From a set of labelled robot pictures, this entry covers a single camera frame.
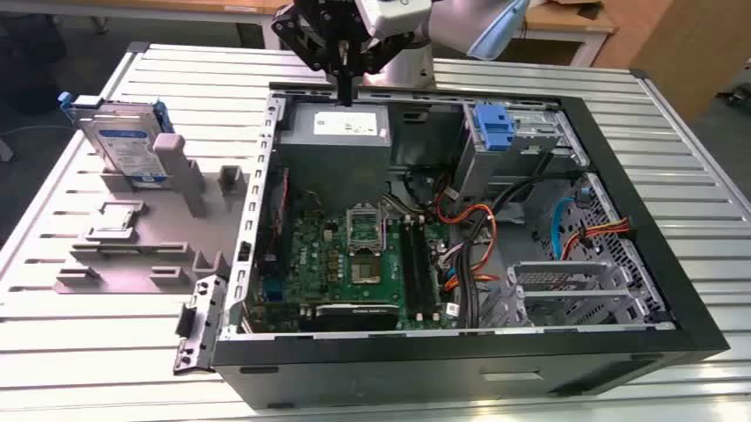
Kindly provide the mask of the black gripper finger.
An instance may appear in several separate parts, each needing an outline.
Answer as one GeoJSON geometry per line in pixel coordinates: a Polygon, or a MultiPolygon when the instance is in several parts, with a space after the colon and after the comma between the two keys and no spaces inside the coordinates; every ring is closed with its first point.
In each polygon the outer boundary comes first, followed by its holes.
{"type": "Polygon", "coordinates": [[[412,42],[410,33],[398,33],[382,40],[370,39],[373,45],[364,41],[352,41],[346,50],[346,106],[356,98],[357,79],[364,75],[376,74],[393,60],[396,55],[412,42]]]}
{"type": "MultiPolygon", "coordinates": [[[[296,46],[296,36],[301,34],[301,29],[305,28],[306,21],[297,19],[293,7],[281,6],[272,19],[270,29],[293,53],[294,51],[290,47],[296,46]]],[[[341,106],[346,105],[346,54],[342,53],[342,45],[345,43],[345,41],[340,42],[336,51],[324,57],[300,57],[294,53],[313,71],[322,71],[325,73],[326,80],[336,86],[336,100],[341,106]]]]}

